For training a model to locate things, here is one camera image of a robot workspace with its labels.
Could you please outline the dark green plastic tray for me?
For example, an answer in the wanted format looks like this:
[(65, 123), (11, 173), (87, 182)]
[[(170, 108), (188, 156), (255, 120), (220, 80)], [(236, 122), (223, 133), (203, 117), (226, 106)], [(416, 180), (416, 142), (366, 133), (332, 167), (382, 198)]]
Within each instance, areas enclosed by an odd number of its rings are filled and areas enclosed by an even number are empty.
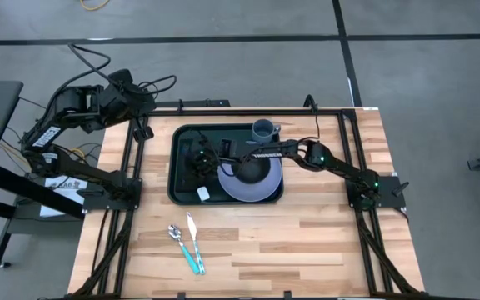
[(176, 168), (178, 144), (181, 138), (193, 138), (200, 144), (202, 138), (207, 139), (216, 150), (220, 140), (231, 139), (236, 142), (235, 151), (243, 152), (252, 141), (252, 124), (250, 123), (223, 123), (223, 124), (188, 124), (179, 127), (172, 137), (172, 151), (170, 157), (170, 170), (168, 175), (167, 194), (177, 205), (233, 205), (233, 204), (269, 204), (260, 202), (240, 202), (222, 189), (218, 175), (205, 175), (205, 183), (197, 189), (199, 202), (182, 204), (175, 195)]

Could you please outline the black metal table frame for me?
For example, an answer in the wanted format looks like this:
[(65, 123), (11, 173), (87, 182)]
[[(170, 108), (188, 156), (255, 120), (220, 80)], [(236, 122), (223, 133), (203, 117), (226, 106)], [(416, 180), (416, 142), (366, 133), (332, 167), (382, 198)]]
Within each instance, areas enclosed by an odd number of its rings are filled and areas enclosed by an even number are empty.
[[(203, 116), (192, 110), (176, 114), (163, 109), (150, 119), (154, 137), (142, 158), (143, 192), (128, 245), (123, 298), (295, 298), (365, 296), (364, 271), (354, 211), (344, 181), (329, 172), (309, 172), (283, 163), (284, 192), (268, 205), (183, 207), (168, 197), (173, 133), (196, 123), (252, 123), (267, 118), (282, 128), (283, 138), (319, 136), (338, 158), (389, 175), (393, 163), (380, 112), (359, 108), (356, 121), (343, 132), (334, 116), (298, 115), (274, 108), (249, 112), (215, 109)], [(197, 243), (206, 273), (194, 274), (177, 241), (168, 235), (175, 225), (197, 262), (187, 213), (197, 227)]]

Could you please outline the lavender round plate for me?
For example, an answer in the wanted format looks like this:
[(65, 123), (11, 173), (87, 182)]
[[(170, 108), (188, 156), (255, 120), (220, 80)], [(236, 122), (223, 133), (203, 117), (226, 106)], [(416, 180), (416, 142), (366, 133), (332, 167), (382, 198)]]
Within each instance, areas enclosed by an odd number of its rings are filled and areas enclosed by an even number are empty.
[(283, 194), (283, 167), (279, 158), (269, 158), (271, 167), (269, 174), (257, 183), (241, 182), (236, 177), (229, 177), (233, 166), (223, 163), (217, 170), (218, 181), (230, 197), (244, 203), (274, 203)]

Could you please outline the white printed paper sheet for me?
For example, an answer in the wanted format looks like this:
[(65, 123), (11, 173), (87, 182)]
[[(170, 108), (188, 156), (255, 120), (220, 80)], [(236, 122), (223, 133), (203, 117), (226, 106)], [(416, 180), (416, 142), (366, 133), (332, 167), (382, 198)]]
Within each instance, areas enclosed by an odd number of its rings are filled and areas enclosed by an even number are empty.
[[(75, 203), (83, 204), (84, 197), (78, 194), (78, 190), (85, 190), (88, 187), (88, 182), (74, 177), (59, 176), (54, 178), (46, 178), (44, 186), (52, 189), (55, 193), (71, 199)], [(40, 208), (39, 216), (41, 218), (50, 218), (62, 215), (63, 212), (50, 207), (41, 206)]]

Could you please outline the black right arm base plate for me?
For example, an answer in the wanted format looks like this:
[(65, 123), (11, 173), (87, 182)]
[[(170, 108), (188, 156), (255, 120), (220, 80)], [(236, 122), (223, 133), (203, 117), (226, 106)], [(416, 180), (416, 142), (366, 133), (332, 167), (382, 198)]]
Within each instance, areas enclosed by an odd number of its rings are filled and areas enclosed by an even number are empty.
[(373, 208), (405, 208), (403, 190), (408, 185), (409, 182), (400, 182), (399, 177), (381, 176), (377, 194), (367, 196), (358, 190), (355, 183), (346, 182), (349, 206), (363, 211)]

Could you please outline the knife with patterned teal handle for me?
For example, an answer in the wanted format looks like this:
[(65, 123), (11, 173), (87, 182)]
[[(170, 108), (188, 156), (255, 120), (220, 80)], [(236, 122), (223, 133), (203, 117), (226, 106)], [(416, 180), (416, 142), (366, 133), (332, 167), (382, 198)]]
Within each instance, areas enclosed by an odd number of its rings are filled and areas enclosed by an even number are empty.
[(194, 246), (194, 250), (197, 258), (197, 265), (199, 267), (199, 273), (201, 275), (204, 275), (206, 273), (206, 269), (204, 267), (203, 259), (199, 251), (198, 240), (197, 240), (198, 230), (195, 222), (193, 221), (192, 214), (190, 212), (187, 213), (187, 225), (192, 237), (192, 242), (193, 242), (193, 246)]

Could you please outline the spoon with teal handle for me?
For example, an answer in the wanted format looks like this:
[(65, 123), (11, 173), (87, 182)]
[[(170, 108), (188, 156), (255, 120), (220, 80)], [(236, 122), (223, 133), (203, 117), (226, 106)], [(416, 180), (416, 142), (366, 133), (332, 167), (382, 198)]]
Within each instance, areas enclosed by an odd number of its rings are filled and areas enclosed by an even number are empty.
[(181, 248), (182, 254), (183, 254), (184, 257), (186, 258), (188, 265), (189, 265), (190, 268), (192, 269), (192, 272), (193, 272), (194, 274), (199, 274), (199, 273), (200, 273), (199, 266), (198, 266), (198, 264), (195, 262), (195, 260), (193, 259), (191, 253), (188, 251), (188, 249), (187, 249), (187, 247), (185, 246), (185, 244), (183, 243), (182, 233), (181, 233), (180, 229), (179, 229), (178, 227), (176, 227), (175, 225), (169, 225), (169, 226), (168, 226), (168, 235), (169, 235), (172, 239), (174, 239), (175, 241), (178, 242), (179, 247)]

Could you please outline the black napkin with white tag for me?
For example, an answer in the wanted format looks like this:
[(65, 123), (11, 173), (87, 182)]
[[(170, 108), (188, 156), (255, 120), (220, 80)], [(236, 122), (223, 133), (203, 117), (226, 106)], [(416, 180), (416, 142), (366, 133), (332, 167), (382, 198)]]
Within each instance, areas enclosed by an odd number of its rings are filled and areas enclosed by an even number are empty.
[(198, 168), (203, 158), (203, 149), (197, 141), (193, 138), (179, 140), (174, 191), (177, 200), (182, 204), (200, 201), (197, 189), (205, 183), (205, 177)]

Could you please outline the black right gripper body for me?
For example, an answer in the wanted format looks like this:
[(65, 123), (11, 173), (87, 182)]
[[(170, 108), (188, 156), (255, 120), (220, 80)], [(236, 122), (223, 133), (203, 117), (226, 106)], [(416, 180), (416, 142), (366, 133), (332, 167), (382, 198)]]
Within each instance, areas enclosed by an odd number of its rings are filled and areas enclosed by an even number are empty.
[(219, 157), (211, 144), (187, 155), (187, 168), (194, 175), (217, 175), (220, 165)]

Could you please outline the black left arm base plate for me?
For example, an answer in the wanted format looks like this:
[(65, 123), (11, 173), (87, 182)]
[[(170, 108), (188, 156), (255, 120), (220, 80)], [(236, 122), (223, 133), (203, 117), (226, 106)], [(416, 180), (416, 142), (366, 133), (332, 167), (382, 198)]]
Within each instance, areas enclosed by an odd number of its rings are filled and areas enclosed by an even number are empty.
[(122, 197), (115, 198), (102, 187), (89, 184), (89, 188), (77, 190), (77, 194), (83, 197), (82, 208), (91, 212), (94, 210), (133, 210), (140, 206), (143, 180), (131, 178), (128, 184), (128, 192)]

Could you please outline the black power strip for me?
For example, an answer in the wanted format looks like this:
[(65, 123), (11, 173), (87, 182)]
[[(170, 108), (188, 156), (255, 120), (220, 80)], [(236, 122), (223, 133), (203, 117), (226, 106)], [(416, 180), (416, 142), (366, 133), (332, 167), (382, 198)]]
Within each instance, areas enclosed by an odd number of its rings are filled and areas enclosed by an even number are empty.
[(175, 109), (215, 108), (215, 107), (229, 108), (231, 106), (231, 104), (228, 100), (214, 100), (214, 99), (182, 100), (182, 99), (178, 99), (177, 101), (170, 101), (170, 102), (156, 102), (156, 106), (157, 106), (157, 108), (175, 108)]

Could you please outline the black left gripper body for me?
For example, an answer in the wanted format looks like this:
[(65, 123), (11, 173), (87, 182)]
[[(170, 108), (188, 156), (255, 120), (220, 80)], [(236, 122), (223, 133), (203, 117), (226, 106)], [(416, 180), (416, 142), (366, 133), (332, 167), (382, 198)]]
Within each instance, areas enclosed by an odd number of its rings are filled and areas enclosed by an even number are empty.
[(126, 119), (140, 118), (142, 113), (151, 112), (157, 107), (154, 93), (135, 85), (125, 86), (125, 99), (127, 102)]

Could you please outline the black bowl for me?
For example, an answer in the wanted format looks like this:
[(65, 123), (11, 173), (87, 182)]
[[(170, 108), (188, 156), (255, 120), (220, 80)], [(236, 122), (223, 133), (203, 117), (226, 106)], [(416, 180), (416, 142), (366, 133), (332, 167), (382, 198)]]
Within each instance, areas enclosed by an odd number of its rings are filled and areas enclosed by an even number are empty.
[(270, 171), (269, 158), (249, 159), (244, 163), (232, 166), (233, 174), (243, 183), (259, 183)]

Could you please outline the blue-grey mug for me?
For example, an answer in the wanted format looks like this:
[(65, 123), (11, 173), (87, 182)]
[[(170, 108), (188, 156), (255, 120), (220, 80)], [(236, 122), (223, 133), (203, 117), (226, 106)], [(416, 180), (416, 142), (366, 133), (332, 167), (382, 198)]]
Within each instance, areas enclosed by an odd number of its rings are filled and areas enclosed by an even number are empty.
[(252, 140), (257, 143), (270, 143), (280, 131), (280, 125), (267, 119), (259, 119), (252, 124)]

